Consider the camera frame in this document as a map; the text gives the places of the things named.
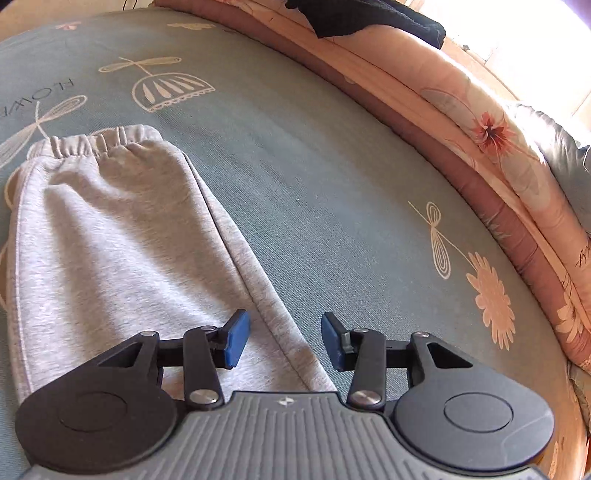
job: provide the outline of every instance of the elastic waistband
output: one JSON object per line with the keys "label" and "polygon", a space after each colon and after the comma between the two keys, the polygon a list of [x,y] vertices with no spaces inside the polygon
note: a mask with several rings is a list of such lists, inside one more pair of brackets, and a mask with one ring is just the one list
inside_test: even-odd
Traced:
{"label": "elastic waistband", "polygon": [[66,138],[50,137],[41,140],[31,146],[27,159],[99,156],[108,153],[112,148],[145,140],[162,140],[162,135],[158,130],[148,125],[105,128],[92,135],[74,135]]}

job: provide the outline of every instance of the circular cap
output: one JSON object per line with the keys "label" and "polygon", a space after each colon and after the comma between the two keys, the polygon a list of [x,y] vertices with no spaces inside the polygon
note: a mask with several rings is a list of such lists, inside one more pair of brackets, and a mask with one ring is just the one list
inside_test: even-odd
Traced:
{"label": "circular cap", "polygon": [[97,367],[37,390],[17,411],[32,462],[70,474],[107,473],[149,457],[172,433],[174,400],[131,369]]}
{"label": "circular cap", "polygon": [[371,405],[377,405],[380,403],[382,397],[371,390],[357,390],[357,392],[353,392],[349,395],[349,401],[359,407],[370,407]]}
{"label": "circular cap", "polygon": [[452,425],[474,433],[496,432],[513,419],[511,406],[487,393],[464,393],[450,398],[443,413]]}
{"label": "circular cap", "polygon": [[213,390],[202,388],[200,390],[193,390],[189,394],[189,400],[199,405],[211,405],[219,400],[220,396]]}

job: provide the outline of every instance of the sunlit floor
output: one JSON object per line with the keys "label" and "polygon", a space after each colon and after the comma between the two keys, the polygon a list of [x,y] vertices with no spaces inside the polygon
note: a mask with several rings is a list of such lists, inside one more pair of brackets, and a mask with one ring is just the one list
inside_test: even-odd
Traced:
{"label": "sunlit floor", "polygon": [[14,0],[0,12],[0,41],[41,25],[147,7],[151,0]]}

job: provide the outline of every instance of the metal screw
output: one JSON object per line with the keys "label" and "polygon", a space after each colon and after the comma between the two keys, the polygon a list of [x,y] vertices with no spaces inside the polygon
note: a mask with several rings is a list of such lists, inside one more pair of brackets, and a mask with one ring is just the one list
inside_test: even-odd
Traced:
{"label": "metal screw", "polygon": [[219,400],[220,396],[213,390],[202,388],[201,390],[193,390],[189,394],[189,400],[199,405],[211,405]]}
{"label": "metal screw", "polygon": [[380,403],[382,397],[372,390],[357,390],[349,395],[349,400],[359,407],[370,407]]}

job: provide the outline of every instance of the red flower print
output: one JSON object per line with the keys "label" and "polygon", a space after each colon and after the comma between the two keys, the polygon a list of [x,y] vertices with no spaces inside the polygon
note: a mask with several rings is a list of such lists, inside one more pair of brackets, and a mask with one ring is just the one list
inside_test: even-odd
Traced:
{"label": "red flower print", "polygon": [[471,131],[476,135],[478,147],[485,154],[499,159],[511,151],[510,138],[515,134],[509,130],[504,117],[496,121],[489,112],[484,112],[480,122],[474,120],[474,123],[475,127]]}
{"label": "red flower print", "polygon": [[82,22],[70,22],[70,23],[64,23],[63,25],[58,25],[56,27],[56,29],[60,29],[60,30],[75,30],[78,28],[78,25],[80,25]]}

